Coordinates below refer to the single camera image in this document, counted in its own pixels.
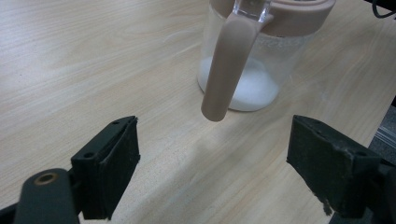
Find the black cable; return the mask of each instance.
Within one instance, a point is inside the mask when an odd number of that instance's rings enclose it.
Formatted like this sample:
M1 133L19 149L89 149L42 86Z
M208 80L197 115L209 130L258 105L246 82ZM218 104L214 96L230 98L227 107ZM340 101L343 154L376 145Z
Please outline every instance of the black cable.
M391 16L391 15L393 15L393 14L396 14L396 10L394 10L394 11L391 11L390 13L388 13L388 14L379 15L378 10L377 10L377 8L376 8L376 2L377 2L377 0L373 0L373 2L372 2L372 7L373 7L374 15L375 15L377 18L379 18L379 19L384 19L384 18L389 17L389 16Z

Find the beige lid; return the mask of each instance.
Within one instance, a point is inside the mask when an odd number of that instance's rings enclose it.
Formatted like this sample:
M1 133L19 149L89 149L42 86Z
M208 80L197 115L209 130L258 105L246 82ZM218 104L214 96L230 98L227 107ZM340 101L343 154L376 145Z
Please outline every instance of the beige lid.
M211 0L211 6L224 18L233 11L234 0ZM329 15L335 0L273 0L270 14L272 22L264 26L262 33L274 36L311 35Z

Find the cable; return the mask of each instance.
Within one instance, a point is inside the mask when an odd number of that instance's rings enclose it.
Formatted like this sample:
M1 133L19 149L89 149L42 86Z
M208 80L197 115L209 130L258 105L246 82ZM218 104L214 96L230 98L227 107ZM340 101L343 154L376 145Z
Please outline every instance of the cable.
M388 14L379 15L378 10L377 10L377 8L376 8L376 2L377 2L377 0L373 0L373 2L372 2L372 7L373 7L374 15L375 15L377 18L379 18L379 19L384 19L384 18L389 17L389 16L391 16L391 15L393 15L393 14L396 14L396 10L394 10L394 11L391 11L390 13L388 13Z

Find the wood grain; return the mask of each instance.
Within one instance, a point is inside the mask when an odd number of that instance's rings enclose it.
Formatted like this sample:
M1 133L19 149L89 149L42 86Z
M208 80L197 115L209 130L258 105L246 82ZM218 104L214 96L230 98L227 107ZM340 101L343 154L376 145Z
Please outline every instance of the wood grain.
M113 223L327 223L286 164L294 114L368 146L396 94L396 26L339 0L276 100L219 123L196 81L208 3L0 2L0 207L110 121L139 117L142 160ZM104 221L82 221L105 223Z

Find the beige handle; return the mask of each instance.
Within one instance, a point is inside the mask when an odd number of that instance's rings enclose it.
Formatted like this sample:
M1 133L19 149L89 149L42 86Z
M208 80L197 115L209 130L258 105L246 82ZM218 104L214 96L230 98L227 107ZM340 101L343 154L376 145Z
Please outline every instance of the beige handle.
M233 13L228 16L219 34L202 102L201 110L207 119L224 119L253 43L271 20L270 15L264 22Z

